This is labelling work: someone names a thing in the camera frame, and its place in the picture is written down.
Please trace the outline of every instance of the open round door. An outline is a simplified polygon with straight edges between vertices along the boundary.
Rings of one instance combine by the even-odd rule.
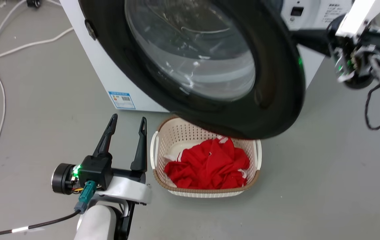
[[[280,134],[305,80],[280,12],[262,0],[80,0],[86,26],[160,105],[234,138]]]

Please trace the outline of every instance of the washing machine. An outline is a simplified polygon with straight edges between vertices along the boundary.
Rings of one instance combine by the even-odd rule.
[[[324,56],[289,29],[325,29],[351,2],[61,0],[117,109],[170,111],[240,138],[293,124]]]

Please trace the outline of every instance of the blue and white label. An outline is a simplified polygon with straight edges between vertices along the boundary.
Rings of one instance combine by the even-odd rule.
[[[118,109],[135,109],[131,96],[127,93],[109,92],[111,100]]]

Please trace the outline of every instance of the teal connector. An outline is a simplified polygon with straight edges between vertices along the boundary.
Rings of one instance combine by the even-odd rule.
[[[97,183],[94,181],[87,181],[85,187],[80,193],[79,202],[74,206],[74,210],[80,210],[80,214],[83,214],[88,208],[88,203],[97,191]]]

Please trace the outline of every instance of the brown basket rim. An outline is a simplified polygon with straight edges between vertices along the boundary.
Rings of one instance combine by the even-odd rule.
[[[179,118],[178,116],[174,115],[172,117],[169,117],[165,119],[158,127],[158,132],[162,129],[162,127],[170,120]],[[228,189],[188,189],[188,188],[179,188],[179,187],[171,187],[165,184],[158,176],[158,172],[156,169],[153,169],[153,175],[155,176],[156,181],[161,185],[163,188],[169,191],[175,191],[175,192],[182,192],[182,193],[234,193],[234,192],[240,192],[245,191],[251,188],[255,182],[258,180],[258,177],[260,175],[260,170],[255,171],[255,176],[253,176],[252,181],[250,181],[249,184],[247,184],[244,187],[238,187],[238,188],[228,188]]]

